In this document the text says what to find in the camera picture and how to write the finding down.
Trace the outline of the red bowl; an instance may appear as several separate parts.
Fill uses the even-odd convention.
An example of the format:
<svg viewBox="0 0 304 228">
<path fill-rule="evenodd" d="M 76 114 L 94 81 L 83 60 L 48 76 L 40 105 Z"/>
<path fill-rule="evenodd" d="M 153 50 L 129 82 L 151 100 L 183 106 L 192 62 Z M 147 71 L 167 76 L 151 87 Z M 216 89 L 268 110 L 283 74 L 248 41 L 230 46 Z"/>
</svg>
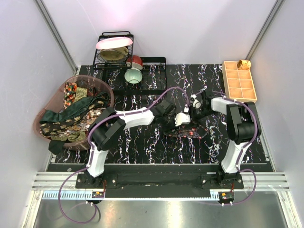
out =
<svg viewBox="0 0 304 228">
<path fill-rule="evenodd" d="M 131 66 L 131 68 L 137 68 L 139 70 L 143 69 L 143 61 L 137 55 L 133 55 L 132 57 L 129 57 L 126 61 L 126 64 L 128 66 Z"/>
</svg>

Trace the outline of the olive gold patterned tie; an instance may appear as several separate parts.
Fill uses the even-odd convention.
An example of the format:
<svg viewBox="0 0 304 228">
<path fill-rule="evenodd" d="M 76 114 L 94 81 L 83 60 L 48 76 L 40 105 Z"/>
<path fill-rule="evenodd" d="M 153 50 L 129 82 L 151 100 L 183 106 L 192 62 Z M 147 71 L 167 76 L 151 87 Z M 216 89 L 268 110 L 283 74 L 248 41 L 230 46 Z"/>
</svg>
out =
<svg viewBox="0 0 304 228">
<path fill-rule="evenodd" d="M 76 90 L 75 102 L 84 97 L 87 97 L 87 88 L 78 87 Z"/>
</svg>

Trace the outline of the pink plate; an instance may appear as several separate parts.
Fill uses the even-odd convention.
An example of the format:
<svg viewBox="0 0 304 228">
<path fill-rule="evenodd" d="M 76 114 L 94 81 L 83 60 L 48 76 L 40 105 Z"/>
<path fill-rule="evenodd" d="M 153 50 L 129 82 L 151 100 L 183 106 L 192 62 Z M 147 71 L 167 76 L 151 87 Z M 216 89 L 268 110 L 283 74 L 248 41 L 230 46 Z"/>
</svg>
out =
<svg viewBox="0 0 304 228">
<path fill-rule="evenodd" d="M 114 37 L 114 38 L 106 38 L 101 41 L 98 41 L 96 44 L 96 49 L 113 49 L 120 48 L 131 45 L 133 40 L 128 37 Z"/>
</svg>

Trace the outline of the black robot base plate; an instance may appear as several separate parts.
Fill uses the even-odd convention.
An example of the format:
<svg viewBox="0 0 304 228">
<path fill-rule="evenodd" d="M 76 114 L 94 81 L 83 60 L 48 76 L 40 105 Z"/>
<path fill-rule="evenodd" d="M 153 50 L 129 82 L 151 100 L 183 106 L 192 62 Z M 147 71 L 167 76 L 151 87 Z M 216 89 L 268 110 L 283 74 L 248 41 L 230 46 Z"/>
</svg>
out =
<svg viewBox="0 0 304 228">
<path fill-rule="evenodd" d="M 217 183 L 217 164 L 106 164 L 104 173 L 90 178 L 78 174 L 76 188 L 101 189 L 108 198 L 203 198 L 210 190 L 242 190 L 241 175 Z"/>
</svg>

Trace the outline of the dark floral red-dotted tie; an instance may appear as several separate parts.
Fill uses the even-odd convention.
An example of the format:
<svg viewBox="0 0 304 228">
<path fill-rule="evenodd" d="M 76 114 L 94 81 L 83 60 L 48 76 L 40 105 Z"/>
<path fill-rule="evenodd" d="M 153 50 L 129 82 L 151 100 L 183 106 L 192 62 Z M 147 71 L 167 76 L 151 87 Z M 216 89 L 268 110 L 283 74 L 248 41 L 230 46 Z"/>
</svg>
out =
<svg viewBox="0 0 304 228">
<path fill-rule="evenodd" d="M 204 138 L 208 134 L 208 130 L 200 126 L 190 126 L 179 128 L 178 135 L 168 135 L 171 137 L 181 137 L 181 138 Z"/>
</svg>

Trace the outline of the pale green ceramic bowl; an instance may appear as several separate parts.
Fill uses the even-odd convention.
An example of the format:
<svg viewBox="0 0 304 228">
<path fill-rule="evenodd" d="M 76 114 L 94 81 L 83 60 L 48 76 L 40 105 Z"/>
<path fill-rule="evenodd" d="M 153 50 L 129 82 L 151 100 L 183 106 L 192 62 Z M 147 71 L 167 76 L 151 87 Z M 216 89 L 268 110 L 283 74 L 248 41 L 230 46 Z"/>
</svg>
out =
<svg viewBox="0 0 304 228">
<path fill-rule="evenodd" d="M 131 84 L 137 84 L 141 82 L 142 80 L 142 73 L 139 69 L 137 68 L 130 68 L 126 70 L 124 74 L 124 78 L 126 82 L 131 83 Z"/>
</svg>

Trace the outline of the colourful cartoon pattern tie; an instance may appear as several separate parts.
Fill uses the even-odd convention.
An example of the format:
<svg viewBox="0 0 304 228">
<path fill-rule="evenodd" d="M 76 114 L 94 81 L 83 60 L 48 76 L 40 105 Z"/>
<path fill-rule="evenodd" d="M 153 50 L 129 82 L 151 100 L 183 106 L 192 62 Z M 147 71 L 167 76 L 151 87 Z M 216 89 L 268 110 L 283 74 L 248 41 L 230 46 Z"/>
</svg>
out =
<svg viewBox="0 0 304 228">
<path fill-rule="evenodd" d="M 64 85 L 64 108 L 67 109 L 76 98 L 77 84 L 66 82 Z"/>
</svg>

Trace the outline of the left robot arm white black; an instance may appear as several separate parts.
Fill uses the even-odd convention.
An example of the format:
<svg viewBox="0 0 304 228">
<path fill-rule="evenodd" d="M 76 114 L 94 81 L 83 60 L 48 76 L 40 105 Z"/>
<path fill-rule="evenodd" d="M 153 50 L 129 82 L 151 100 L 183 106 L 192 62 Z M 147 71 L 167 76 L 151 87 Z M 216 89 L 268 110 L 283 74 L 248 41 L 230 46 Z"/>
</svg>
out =
<svg viewBox="0 0 304 228">
<path fill-rule="evenodd" d="M 131 111 L 106 108 L 89 127 L 87 140 L 91 148 L 86 166 L 86 183 L 92 188 L 98 188 L 102 184 L 108 151 L 114 147 L 124 130 L 151 124 L 160 124 L 168 129 L 175 128 L 175 109 L 175 105 L 167 100 Z"/>
</svg>

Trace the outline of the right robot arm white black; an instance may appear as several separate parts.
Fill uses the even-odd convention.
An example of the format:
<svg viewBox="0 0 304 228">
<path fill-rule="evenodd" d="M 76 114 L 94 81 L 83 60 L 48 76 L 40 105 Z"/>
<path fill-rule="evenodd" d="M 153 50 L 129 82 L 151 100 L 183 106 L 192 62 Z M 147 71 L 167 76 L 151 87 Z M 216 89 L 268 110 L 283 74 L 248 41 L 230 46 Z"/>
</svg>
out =
<svg viewBox="0 0 304 228">
<path fill-rule="evenodd" d="M 191 95 L 189 108 L 191 118 L 196 121 L 216 113 L 226 116 L 229 144 L 220 165 L 223 172 L 215 178 L 220 188 L 227 188 L 233 182 L 230 174 L 239 172 L 247 149 L 261 135 L 256 105 L 227 98 L 221 92 L 202 91 Z"/>
</svg>

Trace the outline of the aluminium frame rail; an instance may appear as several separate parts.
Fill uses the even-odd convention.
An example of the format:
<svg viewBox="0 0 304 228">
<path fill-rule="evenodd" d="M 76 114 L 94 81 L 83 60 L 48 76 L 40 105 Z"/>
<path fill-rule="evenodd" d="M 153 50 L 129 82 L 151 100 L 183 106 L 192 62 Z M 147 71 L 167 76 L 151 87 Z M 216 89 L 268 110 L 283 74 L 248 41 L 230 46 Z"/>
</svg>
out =
<svg viewBox="0 0 304 228">
<path fill-rule="evenodd" d="M 35 176 L 32 189 L 58 190 L 64 180 L 67 180 L 64 189 L 74 189 L 77 183 L 83 183 L 83 177 L 72 172 L 38 172 Z M 126 185 L 161 186 L 165 184 L 190 185 L 207 188 L 213 185 L 213 173 L 109 173 L 104 175 L 108 189 L 124 187 Z M 253 174 L 245 172 L 234 184 L 234 190 L 250 191 L 256 184 L 256 191 L 288 191 L 289 186 L 282 172 L 257 172 L 256 180 Z"/>
</svg>

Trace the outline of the rolled beige tie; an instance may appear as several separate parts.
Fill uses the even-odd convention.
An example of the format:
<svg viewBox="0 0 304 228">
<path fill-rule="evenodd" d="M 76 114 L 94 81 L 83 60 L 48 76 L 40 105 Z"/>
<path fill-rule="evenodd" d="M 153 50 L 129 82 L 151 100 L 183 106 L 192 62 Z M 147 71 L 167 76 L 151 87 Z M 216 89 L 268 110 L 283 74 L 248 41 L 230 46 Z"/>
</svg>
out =
<svg viewBox="0 0 304 228">
<path fill-rule="evenodd" d="M 250 70 L 251 69 L 251 62 L 249 60 L 239 60 L 237 62 L 237 69 L 238 70 Z"/>
</svg>

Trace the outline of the olive yellow plate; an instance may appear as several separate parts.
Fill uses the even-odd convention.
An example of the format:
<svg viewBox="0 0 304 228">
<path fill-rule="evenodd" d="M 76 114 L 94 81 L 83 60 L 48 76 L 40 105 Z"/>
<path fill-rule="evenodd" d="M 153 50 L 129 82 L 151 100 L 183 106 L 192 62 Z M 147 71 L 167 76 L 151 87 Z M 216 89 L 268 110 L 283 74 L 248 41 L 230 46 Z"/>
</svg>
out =
<svg viewBox="0 0 304 228">
<path fill-rule="evenodd" d="M 127 59 L 128 53 L 129 51 L 127 47 L 103 49 L 99 52 L 97 58 L 104 62 L 121 62 Z"/>
</svg>

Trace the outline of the wooden compartment box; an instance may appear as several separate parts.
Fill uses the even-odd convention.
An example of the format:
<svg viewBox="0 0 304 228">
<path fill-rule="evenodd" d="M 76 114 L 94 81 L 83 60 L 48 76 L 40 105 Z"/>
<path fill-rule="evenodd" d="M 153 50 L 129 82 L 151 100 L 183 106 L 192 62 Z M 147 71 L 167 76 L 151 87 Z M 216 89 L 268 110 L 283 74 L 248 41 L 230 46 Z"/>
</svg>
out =
<svg viewBox="0 0 304 228">
<path fill-rule="evenodd" d="M 226 96 L 240 102 L 256 102 L 257 95 L 250 70 L 238 70 L 238 61 L 224 61 L 222 65 Z"/>
</svg>

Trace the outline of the dark green tie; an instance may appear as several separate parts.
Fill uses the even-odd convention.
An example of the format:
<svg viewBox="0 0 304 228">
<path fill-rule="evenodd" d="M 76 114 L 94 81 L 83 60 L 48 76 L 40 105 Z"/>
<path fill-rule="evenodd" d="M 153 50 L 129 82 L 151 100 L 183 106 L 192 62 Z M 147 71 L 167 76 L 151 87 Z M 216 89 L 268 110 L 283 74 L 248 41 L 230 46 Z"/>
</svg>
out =
<svg viewBox="0 0 304 228">
<path fill-rule="evenodd" d="M 93 100 L 104 97 L 106 100 L 109 100 L 109 104 L 111 101 L 111 96 L 107 92 L 100 92 L 96 94 L 95 96 L 89 96 L 89 97 L 84 97 L 74 103 L 72 103 L 67 109 L 62 110 L 62 112 L 56 113 L 51 110 L 46 110 L 42 117 L 38 121 L 38 133 L 40 134 L 40 125 L 43 120 L 43 117 L 49 118 L 51 121 L 58 121 L 61 118 L 69 117 L 71 116 L 74 112 L 78 111 L 85 105 L 89 105 Z M 87 137 L 81 141 L 77 142 L 64 142 L 64 141 L 56 141 L 56 140 L 51 140 L 49 138 L 46 138 L 49 140 L 48 144 L 48 150 L 52 152 L 53 154 L 57 155 L 61 153 L 65 148 L 71 149 L 71 150 L 86 150 L 90 148 L 89 143 L 87 142 Z"/>
</svg>

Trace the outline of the brown translucent plastic basin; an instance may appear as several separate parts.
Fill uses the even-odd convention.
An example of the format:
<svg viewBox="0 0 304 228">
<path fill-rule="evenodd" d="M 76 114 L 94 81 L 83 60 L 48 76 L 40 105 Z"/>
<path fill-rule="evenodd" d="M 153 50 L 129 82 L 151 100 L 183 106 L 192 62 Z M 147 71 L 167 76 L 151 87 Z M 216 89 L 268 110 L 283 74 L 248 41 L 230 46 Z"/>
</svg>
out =
<svg viewBox="0 0 304 228">
<path fill-rule="evenodd" d="M 98 79 L 98 78 L 95 78 L 92 76 L 86 76 L 86 75 L 77 75 L 77 76 L 67 79 L 59 87 L 59 89 L 55 92 L 55 94 L 50 98 L 50 100 L 45 105 L 45 107 L 41 109 L 41 111 L 38 113 L 38 115 L 36 116 L 34 123 L 33 123 L 34 133 L 36 135 L 38 135 L 40 138 L 47 141 L 48 144 L 49 144 L 49 140 L 42 137 L 38 133 L 38 121 L 46 110 L 51 110 L 56 113 L 59 113 L 65 109 L 64 108 L 64 85 L 66 82 L 76 83 L 77 87 L 87 88 L 87 97 L 95 96 L 96 94 L 98 94 L 100 92 L 107 92 L 111 96 L 111 101 L 110 101 L 109 107 L 112 107 L 114 105 L 113 91 L 112 91 L 111 87 L 107 83 L 102 81 L 101 79 Z"/>
</svg>

